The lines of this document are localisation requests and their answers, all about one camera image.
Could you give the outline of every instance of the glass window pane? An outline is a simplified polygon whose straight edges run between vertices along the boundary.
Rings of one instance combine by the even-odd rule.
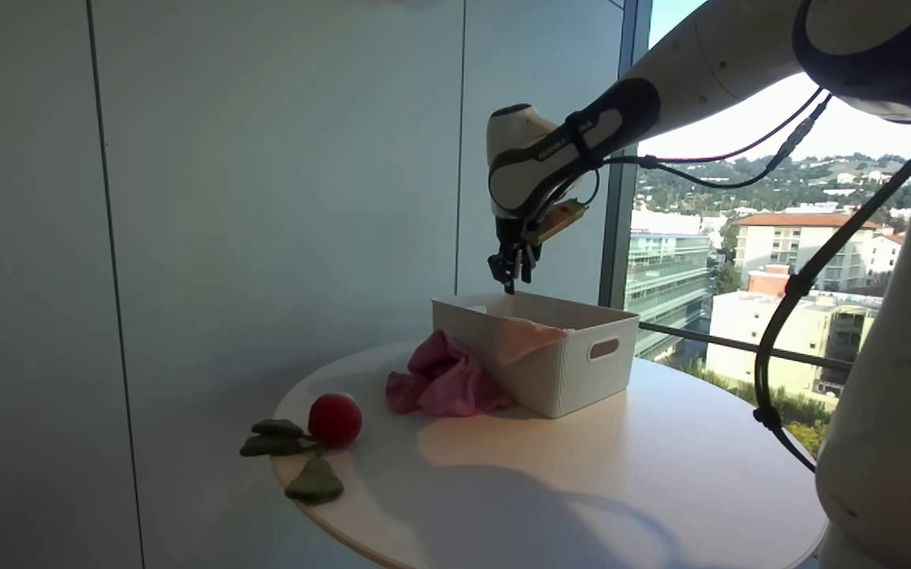
[[[694,7],[694,0],[654,2],[650,46]],[[802,73],[789,77],[724,113],[649,141],[639,151],[724,156],[769,132],[813,91]],[[741,160],[683,170],[706,182],[745,182],[769,164],[783,132]],[[639,313],[641,324],[755,344],[783,281],[909,156],[911,126],[833,102],[800,148],[750,191],[701,191],[665,170],[639,170],[629,252],[616,262],[616,273],[625,273],[623,310]],[[911,185],[823,268],[813,294],[777,334],[781,350],[849,366],[883,304],[909,219]],[[733,386],[751,383],[751,350],[728,344],[641,333],[634,355]],[[843,366],[776,358],[771,388],[833,408],[846,379]]]

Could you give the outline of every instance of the white wall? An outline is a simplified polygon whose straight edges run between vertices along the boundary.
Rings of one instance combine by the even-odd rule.
[[[0,0],[0,567],[138,562],[130,432],[147,569],[363,567],[237,445],[313,366],[495,290],[483,119],[594,98],[619,12],[92,7],[119,324],[83,2]],[[594,300],[602,221],[546,250],[537,290]]]
[[[487,195],[487,118],[505,104],[530,104],[546,119],[596,98],[616,77],[619,10],[585,0],[472,0],[466,30],[466,142],[459,195],[459,294],[495,290],[487,255],[495,252]],[[535,281],[520,290],[596,300],[607,219],[607,174],[585,219],[544,246]]]
[[[138,567],[84,12],[0,0],[0,567]]]

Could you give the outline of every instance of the red apple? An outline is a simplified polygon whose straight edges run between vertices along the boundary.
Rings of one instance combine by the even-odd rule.
[[[340,450],[360,432],[360,408],[350,397],[326,392],[305,410],[305,432],[326,450]]]

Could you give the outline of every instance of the black cable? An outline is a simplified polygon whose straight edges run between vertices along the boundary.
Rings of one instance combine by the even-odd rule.
[[[553,202],[558,202],[562,194],[567,194],[576,182],[580,182],[580,177],[555,185],[555,191],[535,208],[530,221],[544,219],[544,212],[546,212]]]
[[[668,164],[665,160],[654,160],[654,156],[613,156],[613,160],[607,160],[603,164],[639,164],[639,167],[649,167],[649,170],[668,170],[668,174],[673,174],[673,177],[683,177],[683,182],[688,182],[688,185],[698,185],[698,186],[708,186],[708,191],[741,191],[741,186],[751,186],[751,185],[759,185],[759,182],[764,182],[783,160],[789,160],[795,156],[795,148],[806,141],[806,132],[813,129],[813,124],[825,113],[825,107],[829,107],[829,102],[833,102],[833,95],[825,95],[800,124],[798,124],[798,129],[777,145],[777,151],[769,160],[769,164],[759,170],[759,174],[751,174],[751,177],[745,177],[745,182],[724,182],[724,185],[717,185],[717,182],[701,182],[701,177],[693,177],[693,174],[686,174],[686,170],[679,170],[679,167],[673,167],[673,164]]]
[[[590,170],[590,194],[587,194],[587,200],[581,200],[581,205],[587,205],[594,195],[602,195],[602,186],[603,186],[603,177],[602,177],[602,170],[594,167],[594,170]]]
[[[776,340],[781,333],[781,326],[786,324],[786,317],[795,313],[795,306],[800,304],[800,299],[808,294],[813,289],[813,279],[825,268],[825,262],[833,262],[833,255],[857,235],[857,227],[862,227],[862,221],[879,208],[884,205],[901,186],[903,182],[911,177],[911,160],[823,245],[820,252],[808,255],[808,262],[789,275],[786,289],[783,289],[783,299],[781,304],[776,306],[764,333],[762,333],[762,343],[759,343],[759,350],[755,350],[755,360],[751,360],[751,386],[755,386],[755,402],[759,408],[751,410],[751,419],[759,425],[764,425],[777,443],[798,459],[802,461],[808,470],[816,469],[789,441],[786,432],[781,430],[781,419],[771,404],[771,388],[769,388],[769,358],[776,350]]]
[[[823,91],[825,89],[816,89],[789,118],[783,118],[769,132],[762,132],[759,141],[751,141],[751,142],[745,142],[745,145],[741,145],[733,151],[698,156],[698,160],[659,160],[659,161],[665,161],[665,164],[712,164],[712,161],[728,161],[728,160],[745,156],[745,151],[759,148],[762,142],[769,142],[771,136],[777,136],[783,126],[789,126]]]
[[[569,113],[562,119],[562,129],[567,129],[569,142],[576,145],[585,170],[594,170],[603,164],[603,160],[587,148],[585,132],[581,132],[585,124],[587,124],[585,113]]]

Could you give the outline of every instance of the white round table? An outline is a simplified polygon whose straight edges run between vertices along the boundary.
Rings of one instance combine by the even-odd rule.
[[[305,422],[323,392],[350,392],[363,432],[328,451],[344,496],[299,507],[382,567],[798,567],[825,531],[813,475],[750,404],[634,360],[623,397],[558,422],[393,413],[388,369],[414,344],[340,358],[299,379],[275,419]],[[287,485],[302,459],[273,459]]]

